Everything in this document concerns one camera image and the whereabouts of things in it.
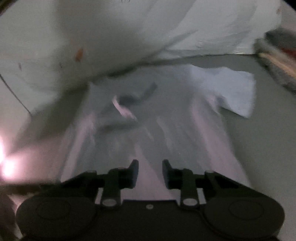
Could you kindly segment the stack of folded clothes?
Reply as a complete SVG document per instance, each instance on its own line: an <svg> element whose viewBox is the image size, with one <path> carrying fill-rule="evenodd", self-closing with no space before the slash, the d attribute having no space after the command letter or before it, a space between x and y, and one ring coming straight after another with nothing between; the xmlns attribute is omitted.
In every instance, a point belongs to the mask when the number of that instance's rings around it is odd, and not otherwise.
<svg viewBox="0 0 296 241"><path fill-rule="evenodd" d="M259 61L281 86L295 94L295 31L269 31L254 44Z"/></svg>

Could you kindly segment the light blue t-shirt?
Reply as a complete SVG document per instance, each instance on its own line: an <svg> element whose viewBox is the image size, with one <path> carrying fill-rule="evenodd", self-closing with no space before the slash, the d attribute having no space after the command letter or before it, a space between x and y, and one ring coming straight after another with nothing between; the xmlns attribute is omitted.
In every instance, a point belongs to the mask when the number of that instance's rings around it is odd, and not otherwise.
<svg viewBox="0 0 296 241"><path fill-rule="evenodd" d="M139 161L135 188L122 197L177 198L165 187L162 161L196 174L213 170L250 185L236 159L220 109L245 118L254 104L252 74L190 64L138 68L90 85L67 129L70 141L61 181L82 172L127 167Z"/></svg>

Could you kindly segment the carrot print backdrop sheet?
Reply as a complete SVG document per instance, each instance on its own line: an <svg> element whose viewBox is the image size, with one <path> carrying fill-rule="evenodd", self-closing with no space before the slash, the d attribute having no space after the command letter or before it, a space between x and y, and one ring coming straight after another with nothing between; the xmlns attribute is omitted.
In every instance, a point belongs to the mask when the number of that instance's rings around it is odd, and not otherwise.
<svg viewBox="0 0 296 241"><path fill-rule="evenodd" d="M140 62L249 55L281 1L1 1L1 83L73 89Z"/></svg>

